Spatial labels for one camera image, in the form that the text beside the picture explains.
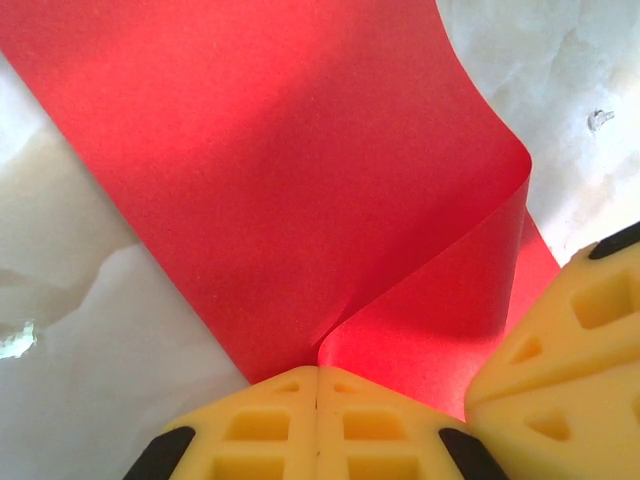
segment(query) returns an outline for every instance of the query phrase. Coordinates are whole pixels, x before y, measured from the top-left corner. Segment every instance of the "white marble surface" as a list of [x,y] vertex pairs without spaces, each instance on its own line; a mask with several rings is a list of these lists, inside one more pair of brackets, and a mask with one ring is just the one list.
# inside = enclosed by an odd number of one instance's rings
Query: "white marble surface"
[[[440,0],[534,158],[561,263],[640,218],[640,3]],[[593,133],[589,113],[615,118]],[[246,385],[0,63],[0,478],[121,478],[168,419]]]

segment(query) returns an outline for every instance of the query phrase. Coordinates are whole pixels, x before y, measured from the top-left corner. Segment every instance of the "yellow foam block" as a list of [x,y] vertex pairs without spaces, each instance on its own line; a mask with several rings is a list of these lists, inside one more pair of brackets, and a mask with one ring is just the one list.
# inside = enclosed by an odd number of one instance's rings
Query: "yellow foam block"
[[640,362],[487,402],[467,420],[513,480],[640,478]]
[[460,421],[344,370],[303,367],[171,422],[125,480],[434,478],[506,480]]
[[[165,429],[164,438],[173,442],[167,451],[173,452],[180,434],[195,434],[184,440],[175,462],[152,477],[137,474],[134,465],[125,480],[313,479],[317,388],[318,368],[300,367],[178,418]],[[159,439],[147,449],[154,450],[150,462],[167,456]],[[138,463],[140,471],[150,470]]]
[[326,367],[318,388],[317,468],[322,480],[506,478],[462,422]]
[[592,252],[572,258],[487,361],[467,411],[640,359],[640,243],[597,259]]

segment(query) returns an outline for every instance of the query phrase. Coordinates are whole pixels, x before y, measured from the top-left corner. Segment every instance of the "rectangular hole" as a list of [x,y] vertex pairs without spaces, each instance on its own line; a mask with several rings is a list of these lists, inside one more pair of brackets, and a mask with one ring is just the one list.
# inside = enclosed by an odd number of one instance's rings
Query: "rectangular hole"
[[638,310],[633,290],[628,273],[620,272],[576,294],[573,311],[583,328],[604,327]]
[[289,414],[283,410],[246,410],[236,414],[225,440],[284,441],[289,438]]
[[421,480],[415,456],[350,456],[349,480]]
[[215,459],[213,473],[215,480],[282,480],[284,459],[251,455],[220,456]]
[[358,389],[346,383],[335,383],[333,389],[338,393],[358,393]]
[[348,410],[343,417],[345,440],[403,440],[401,420],[385,410]]
[[299,391],[300,384],[298,382],[289,382],[276,389],[278,393],[295,393]]

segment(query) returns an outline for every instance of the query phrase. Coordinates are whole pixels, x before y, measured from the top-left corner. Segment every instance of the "red sheet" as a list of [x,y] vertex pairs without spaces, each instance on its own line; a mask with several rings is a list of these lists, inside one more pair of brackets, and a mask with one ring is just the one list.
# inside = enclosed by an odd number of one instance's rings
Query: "red sheet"
[[513,312],[557,271],[435,2],[5,0],[0,46],[252,382],[319,359],[457,412],[518,252]]

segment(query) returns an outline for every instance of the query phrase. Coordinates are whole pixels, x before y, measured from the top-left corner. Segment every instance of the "black rubber tip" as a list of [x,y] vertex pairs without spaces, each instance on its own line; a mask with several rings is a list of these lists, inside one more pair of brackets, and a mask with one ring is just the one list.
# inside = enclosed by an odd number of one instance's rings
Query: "black rubber tip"
[[179,427],[154,438],[123,480],[169,480],[195,434],[191,427]]
[[443,428],[438,433],[464,480],[509,480],[477,438],[455,428]]
[[600,241],[589,254],[590,260],[600,260],[640,242],[640,222]]

